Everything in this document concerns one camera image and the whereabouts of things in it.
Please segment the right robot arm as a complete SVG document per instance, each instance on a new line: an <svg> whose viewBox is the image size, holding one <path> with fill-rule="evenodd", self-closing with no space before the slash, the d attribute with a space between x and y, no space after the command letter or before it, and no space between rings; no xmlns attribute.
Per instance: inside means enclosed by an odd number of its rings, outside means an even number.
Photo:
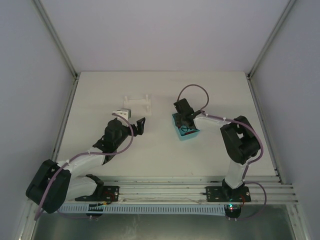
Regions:
<svg viewBox="0 0 320 240"><path fill-rule="evenodd" d="M196 120L200 120L202 110L193 110L188 101L183 98L177 100L174 104L176 113L172 115L174 125L182 139L188 136L195 136L200 132L196 125ZM234 201L245 194L245 176L247 174L251 158L258 152L262 155L263 145L261 140L250 125L248 119L242 115L237 118L227 120L217 118L222 121L220 133L228 156L230 164L225 178L222 180L221 193L227 201Z"/></svg>

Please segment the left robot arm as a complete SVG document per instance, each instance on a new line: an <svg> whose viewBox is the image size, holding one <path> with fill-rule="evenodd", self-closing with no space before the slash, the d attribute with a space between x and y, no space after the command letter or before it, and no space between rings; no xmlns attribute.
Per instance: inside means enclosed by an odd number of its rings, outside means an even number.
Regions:
<svg viewBox="0 0 320 240"><path fill-rule="evenodd" d="M144 133L146 119L130 124L124 117L114 113L103 136L90 149L65 161L45 160L35 173L25 195L38 205L35 218L43 212L56 212L65 201L82 196L94 196L99 199L103 194L103 182L88 170L108 163L114 156L129 149L118 150L129 138Z"/></svg>

